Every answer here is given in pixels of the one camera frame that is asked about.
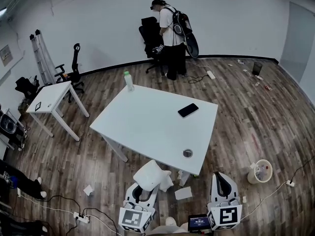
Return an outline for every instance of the black backpack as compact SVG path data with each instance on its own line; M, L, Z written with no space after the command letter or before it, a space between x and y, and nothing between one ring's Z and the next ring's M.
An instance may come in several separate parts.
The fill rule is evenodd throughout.
M168 7L165 7L164 9L168 9L173 13L173 31L177 35L186 36L187 34L192 33L189 18L186 14L175 8L175 12Z

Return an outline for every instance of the black baseboard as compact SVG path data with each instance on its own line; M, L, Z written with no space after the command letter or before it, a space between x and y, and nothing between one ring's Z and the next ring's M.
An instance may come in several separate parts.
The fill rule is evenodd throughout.
M276 59L274 59L274 58L258 57L258 56L241 56L241 55L199 55L198 56L198 59L202 59L202 58L266 59L266 60L273 61L276 64L279 64L279 62ZM96 70L93 70L93 71L88 71L88 72L85 72L85 73L81 73L81 75L85 76L85 75L89 75L89 74L92 74L92 73L97 73L97 72L101 72L101 71L107 71L107 70L110 70L110 69L121 68L121 67L124 67L124 66L130 66L130 65L145 64L145 63L153 63L153 59L141 60L141 61L130 62L130 63L125 63L125 64L119 64L119 65L113 65L113 66L104 67L104 68L96 69Z

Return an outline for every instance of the plastic bottle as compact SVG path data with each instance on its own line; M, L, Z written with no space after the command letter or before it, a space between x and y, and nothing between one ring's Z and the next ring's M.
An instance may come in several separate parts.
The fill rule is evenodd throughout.
M133 83L132 83L131 75L129 74L129 72L124 72L124 75L125 75L125 81L126 81L126 84L127 84L127 87L128 87L128 91L129 92L134 91L134 86L133 86Z

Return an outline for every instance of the smartphone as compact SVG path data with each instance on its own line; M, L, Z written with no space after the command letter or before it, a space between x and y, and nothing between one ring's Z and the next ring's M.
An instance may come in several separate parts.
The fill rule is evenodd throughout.
M189 116L199 108L195 104L190 104L187 107L182 108L178 113L180 114L181 117L185 118L186 116Z

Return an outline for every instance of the black office chair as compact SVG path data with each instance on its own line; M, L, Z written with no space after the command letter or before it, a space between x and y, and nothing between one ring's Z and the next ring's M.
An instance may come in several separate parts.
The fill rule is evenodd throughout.
M164 75L163 64L165 63L165 54L163 51L159 54L153 52L155 47L163 45L163 38L159 34L161 30L159 23L157 23L155 17L143 18L141 21L142 26L139 27L139 31L143 37L144 44L146 45L144 51L148 58L153 58L154 62L154 64L146 70L146 73L152 68L160 66L161 75Z
M73 54L73 61L72 61L72 70L73 72L72 73L68 73L67 75L67 78L64 77L64 64L62 65L59 65L57 66L55 69L58 69L60 68L61 69L61 72L60 73L57 73L55 74L55 77L57 76L60 76L60 82L65 82L65 81L71 81L71 84L72 84L72 87L74 90L76 91L79 91L81 93L84 93L84 90L82 88L78 88L79 85L82 85L84 86L84 83L81 81L80 82L80 79L81 79L81 74L79 73L79 70L78 70L78 54L79 54L79 51L80 51L80 44L75 44L73 49L74 49L74 54ZM69 94L69 99L68 99L68 102L70 103L71 102L71 93Z
M33 101L42 89L42 87L38 89L39 81L37 79L37 76L34 77L33 84L29 81L29 79L25 79L24 77L21 77L15 83L16 83L15 90L22 92L25 98L29 101Z

